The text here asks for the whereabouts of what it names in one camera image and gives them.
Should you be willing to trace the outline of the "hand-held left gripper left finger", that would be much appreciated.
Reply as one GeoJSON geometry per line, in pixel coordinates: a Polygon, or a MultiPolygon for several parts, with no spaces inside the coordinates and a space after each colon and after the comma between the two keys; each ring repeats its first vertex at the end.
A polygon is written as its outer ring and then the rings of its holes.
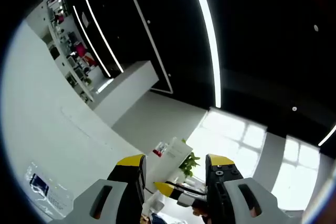
{"type": "Polygon", "coordinates": [[[146,156],[125,157],[74,201],[63,223],[139,223],[144,203],[146,156]]]}

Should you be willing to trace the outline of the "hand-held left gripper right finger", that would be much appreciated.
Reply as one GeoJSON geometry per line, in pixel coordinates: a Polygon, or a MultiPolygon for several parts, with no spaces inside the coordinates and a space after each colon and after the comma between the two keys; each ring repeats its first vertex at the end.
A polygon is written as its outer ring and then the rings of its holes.
{"type": "Polygon", "coordinates": [[[208,214],[212,223],[291,223],[277,198],[252,178],[243,178],[234,161],[206,155],[208,214]]]}

